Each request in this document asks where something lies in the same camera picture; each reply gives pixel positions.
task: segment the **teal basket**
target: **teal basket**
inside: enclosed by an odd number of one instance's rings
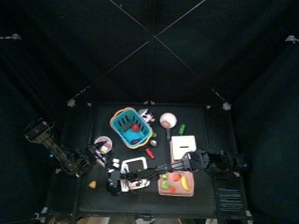
[[[138,124],[139,131],[131,129],[134,124]],[[153,136],[153,129],[134,108],[121,109],[110,120],[110,126],[130,149],[146,145]]]

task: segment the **black table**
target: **black table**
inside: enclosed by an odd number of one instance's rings
[[[158,145],[150,144],[133,150],[125,145],[118,133],[110,126],[110,119],[123,108],[133,107],[151,109],[155,113],[155,122],[151,127],[158,137],[154,139]],[[123,160],[146,157],[147,166],[171,163],[170,142],[166,140],[165,128],[159,123],[163,113],[171,112],[178,118],[173,135],[180,136],[181,124],[186,124],[185,135],[196,136],[197,147],[212,153],[230,151],[237,153],[234,130],[232,126],[230,111],[217,106],[200,105],[138,105],[138,104],[90,104],[78,105],[70,109],[69,118],[63,130],[62,140],[69,146],[78,148],[94,143],[99,136],[113,139],[113,158]],[[145,149],[150,147],[155,154],[151,159]],[[98,188],[90,188],[90,182],[98,181]],[[70,191],[74,194],[73,208],[65,209],[75,219],[87,216],[134,215],[137,217],[181,217],[181,218],[216,218],[217,203],[213,177],[206,171],[194,173],[196,189],[193,197],[162,196],[158,192],[158,182],[151,181],[147,188],[133,192],[123,192],[119,196],[111,196],[107,191],[107,169],[97,164],[91,171],[73,183]]]

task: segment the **red object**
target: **red object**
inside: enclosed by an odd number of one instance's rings
[[[171,186],[171,188],[170,188],[170,193],[175,193],[175,187],[174,186]]]
[[[151,159],[155,158],[155,154],[154,154],[154,152],[151,151],[150,148],[147,148],[147,149],[145,150],[145,153],[146,153],[146,155],[147,155]]]
[[[182,178],[182,175],[181,175],[180,173],[175,173],[175,174],[173,175],[173,181],[180,181],[181,178]]]
[[[133,131],[139,131],[141,130],[141,127],[139,127],[138,124],[134,124],[131,129],[133,129]]]

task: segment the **black wall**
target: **black wall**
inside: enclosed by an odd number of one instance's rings
[[[61,131],[75,97],[230,102],[253,164],[252,210],[298,222],[299,43],[286,42],[299,32],[298,10],[297,1],[284,0],[3,1],[0,37],[18,33],[23,40],[0,39],[0,218],[43,208],[49,155],[26,141],[23,127],[45,116]]]

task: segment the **orange tray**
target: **orange tray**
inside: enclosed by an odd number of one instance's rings
[[[174,181],[174,174],[180,173],[186,176],[189,185],[192,187],[192,190],[188,191],[184,189],[184,184],[182,181]],[[158,188],[159,188],[159,194],[166,195],[166,196],[182,196],[182,197],[192,197],[194,195],[194,177],[193,173],[189,171],[174,171],[174,172],[167,172],[167,181],[171,186],[175,187],[175,193],[170,192],[170,190],[166,190],[162,188],[162,183],[165,182],[165,178],[161,175],[159,181],[158,181]]]

